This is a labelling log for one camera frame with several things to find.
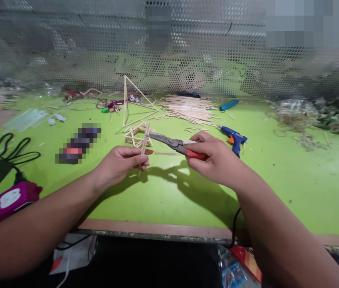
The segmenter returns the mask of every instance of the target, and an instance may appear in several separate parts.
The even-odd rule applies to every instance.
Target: blue glue gun
[[[230,109],[231,107],[234,107],[237,103],[239,103],[239,101],[237,100],[229,101],[228,103],[225,103],[224,105],[220,106],[220,111],[226,111]]]
[[[233,144],[232,151],[236,154],[237,157],[240,158],[240,150],[241,150],[240,145],[244,144],[248,140],[248,138],[241,135],[239,132],[229,129],[228,127],[225,127],[225,126],[219,126],[219,127],[225,135],[229,136],[229,139],[227,139],[227,141]]]

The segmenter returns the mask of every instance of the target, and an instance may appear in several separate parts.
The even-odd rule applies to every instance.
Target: table edge
[[[82,230],[112,231],[124,233],[140,233],[154,235],[184,236],[198,238],[214,238],[230,240],[232,232],[230,228],[208,227],[208,226],[187,226],[158,224],[145,222],[131,222],[119,220],[85,219],[78,227]],[[246,229],[238,229],[237,236],[249,239]],[[326,246],[339,246],[338,234],[314,234],[317,240]]]

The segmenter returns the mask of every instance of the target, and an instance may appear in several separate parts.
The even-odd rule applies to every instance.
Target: hand
[[[248,166],[232,152],[226,143],[208,133],[199,132],[193,135],[190,140],[199,142],[186,145],[187,149],[205,153],[209,157],[205,162],[187,158],[188,166],[207,179],[234,189],[232,184],[235,183],[238,171]]]
[[[95,189],[104,192],[108,187],[122,181],[133,168],[138,168],[141,164],[141,170],[146,171],[150,165],[148,156],[153,153],[146,149],[145,154],[140,155],[140,148],[116,146],[104,157],[99,165],[91,171]]]

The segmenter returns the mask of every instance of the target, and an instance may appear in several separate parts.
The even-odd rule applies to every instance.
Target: left hand
[[[146,149],[145,154],[140,155],[140,148],[116,146],[104,157],[99,165],[91,171],[94,187],[100,193],[108,187],[122,181],[133,168],[138,168],[141,164],[141,170],[146,171],[150,165],[148,156],[153,153]]]

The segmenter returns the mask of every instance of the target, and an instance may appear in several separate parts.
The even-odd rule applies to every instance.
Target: pink power strip
[[[42,187],[23,181],[0,194],[0,222],[28,204],[39,200]]]

